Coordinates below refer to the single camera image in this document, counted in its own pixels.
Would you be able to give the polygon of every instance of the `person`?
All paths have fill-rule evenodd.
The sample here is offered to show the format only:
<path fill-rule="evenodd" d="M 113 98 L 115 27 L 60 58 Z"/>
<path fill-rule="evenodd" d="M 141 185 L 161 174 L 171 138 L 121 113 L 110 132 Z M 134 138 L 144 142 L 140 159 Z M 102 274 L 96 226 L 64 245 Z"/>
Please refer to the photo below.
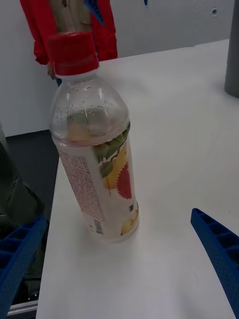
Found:
<path fill-rule="evenodd" d="M 117 58 L 116 29 L 110 0 L 97 1 L 102 14 L 102 25 L 88 8 L 84 0 L 20 0 L 29 29 L 34 38 L 36 61 L 47 65 L 48 75 L 55 78 L 49 60 L 48 37 L 57 32 L 93 33 L 100 61 Z"/>

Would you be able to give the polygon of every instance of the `bottle neck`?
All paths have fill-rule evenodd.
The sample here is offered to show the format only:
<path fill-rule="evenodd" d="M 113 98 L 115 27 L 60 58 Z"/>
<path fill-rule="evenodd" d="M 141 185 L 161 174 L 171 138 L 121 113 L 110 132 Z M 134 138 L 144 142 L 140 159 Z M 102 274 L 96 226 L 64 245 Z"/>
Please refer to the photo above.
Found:
<path fill-rule="evenodd" d="M 90 80 L 91 78 L 94 78 L 96 76 L 98 69 L 94 69 L 92 71 L 82 73 L 82 74 L 75 74 L 75 75 L 58 75 L 56 74 L 56 77 L 64 81 L 70 81 L 70 82 L 79 82 L 79 81 L 85 81 Z"/>

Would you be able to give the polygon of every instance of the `bottle label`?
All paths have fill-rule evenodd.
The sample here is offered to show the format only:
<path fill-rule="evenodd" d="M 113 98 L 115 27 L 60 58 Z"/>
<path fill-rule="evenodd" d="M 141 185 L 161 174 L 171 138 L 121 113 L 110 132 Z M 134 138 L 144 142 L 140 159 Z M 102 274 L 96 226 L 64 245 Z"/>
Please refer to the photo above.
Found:
<path fill-rule="evenodd" d="M 130 235 L 138 224 L 129 129 L 92 147 L 58 146 L 88 228 L 109 239 Z"/>

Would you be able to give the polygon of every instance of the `dark floor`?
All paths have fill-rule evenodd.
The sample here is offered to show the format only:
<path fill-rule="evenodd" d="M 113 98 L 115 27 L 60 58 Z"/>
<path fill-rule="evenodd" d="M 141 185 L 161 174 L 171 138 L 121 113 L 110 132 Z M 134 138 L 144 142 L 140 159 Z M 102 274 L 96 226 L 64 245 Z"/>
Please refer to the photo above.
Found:
<path fill-rule="evenodd" d="M 6 140 L 22 180 L 44 202 L 44 214 L 50 218 L 59 159 L 50 132 L 22 134 Z"/>

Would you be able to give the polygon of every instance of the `white wall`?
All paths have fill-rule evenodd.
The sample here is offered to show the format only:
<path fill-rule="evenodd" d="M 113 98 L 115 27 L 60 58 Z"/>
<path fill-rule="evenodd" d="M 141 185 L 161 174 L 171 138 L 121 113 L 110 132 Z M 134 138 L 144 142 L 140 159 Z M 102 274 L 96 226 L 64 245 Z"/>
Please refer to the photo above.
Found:
<path fill-rule="evenodd" d="M 1 1 L 0 121 L 6 136 L 45 130 L 57 89 L 33 55 L 33 39 L 19 0 Z"/>
<path fill-rule="evenodd" d="M 111 0 L 119 57 L 229 38 L 234 0 Z"/>

